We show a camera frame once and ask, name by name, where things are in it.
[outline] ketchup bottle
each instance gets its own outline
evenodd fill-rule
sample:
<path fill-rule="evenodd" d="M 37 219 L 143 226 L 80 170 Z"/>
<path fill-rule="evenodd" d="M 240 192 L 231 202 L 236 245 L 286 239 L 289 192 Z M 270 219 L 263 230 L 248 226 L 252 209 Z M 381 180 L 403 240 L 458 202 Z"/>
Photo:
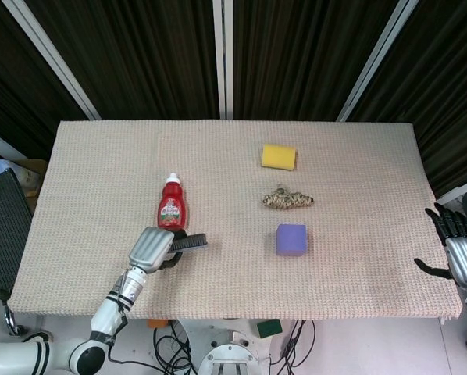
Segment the ketchup bottle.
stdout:
<path fill-rule="evenodd" d="M 171 173 L 162 189 L 162 200 L 157 212 L 157 226 L 167 230 L 185 228 L 187 212 L 185 209 L 184 191 L 176 173 Z"/>

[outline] purple cube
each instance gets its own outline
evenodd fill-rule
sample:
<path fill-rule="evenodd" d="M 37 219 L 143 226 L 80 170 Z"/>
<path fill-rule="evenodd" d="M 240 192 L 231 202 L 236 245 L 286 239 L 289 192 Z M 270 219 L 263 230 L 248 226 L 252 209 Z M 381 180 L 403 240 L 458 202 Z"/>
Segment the purple cube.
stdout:
<path fill-rule="evenodd" d="M 306 226 L 280 224 L 277 228 L 277 255 L 304 255 L 308 248 Z"/>

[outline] robotic hand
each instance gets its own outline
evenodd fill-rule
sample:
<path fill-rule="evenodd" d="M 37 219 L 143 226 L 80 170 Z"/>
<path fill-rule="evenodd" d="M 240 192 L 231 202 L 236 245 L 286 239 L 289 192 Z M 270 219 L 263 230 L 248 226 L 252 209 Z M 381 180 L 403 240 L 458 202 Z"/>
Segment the robotic hand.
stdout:
<path fill-rule="evenodd" d="M 467 219 L 461 213 L 452 212 L 437 203 L 435 207 L 438 214 L 431 209 L 426 209 L 426 213 L 435 224 L 438 237 L 445 248 L 449 268 L 432 268 L 417 258 L 414 262 L 429 275 L 453 279 L 461 289 L 467 291 Z"/>
<path fill-rule="evenodd" d="M 130 253 L 131 268 L 124 271 L 91 319 L 88 340 L 0 343 L 0 375 L 43 375 L 63 369 L 77 375 L 97 373 L 116 335 L 127 325 L 130 311 L 147 274 L 158 270 L 173 243 L 174 234 L 146 228 Z"/>

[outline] beige textured tablecloth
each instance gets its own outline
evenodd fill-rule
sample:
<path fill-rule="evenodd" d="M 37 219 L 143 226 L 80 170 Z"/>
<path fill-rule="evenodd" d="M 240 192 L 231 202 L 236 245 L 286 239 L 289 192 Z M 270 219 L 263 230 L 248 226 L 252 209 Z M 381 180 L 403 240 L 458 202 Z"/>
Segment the beige textured tablecloth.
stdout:
<path fill-rule="evenodd" d="M 292 172 L 260 166 L 264 143 L 298 150 Z M 413 258 L 447 262 L 423 209 L 433 204 L 406 123 L 122 121 L 60 124 L 9 304 L 17 312 L 90 315 L 120 273 L 161 190 L 180 175 L 188 233 L 209 249 L 148 277 L 138 318 L 459 315 L 454 283 Z M 313 207 L 276 211 L 285 184 Z M 275 253 L 280 223 L 303 223 L 309 251 Z"/>

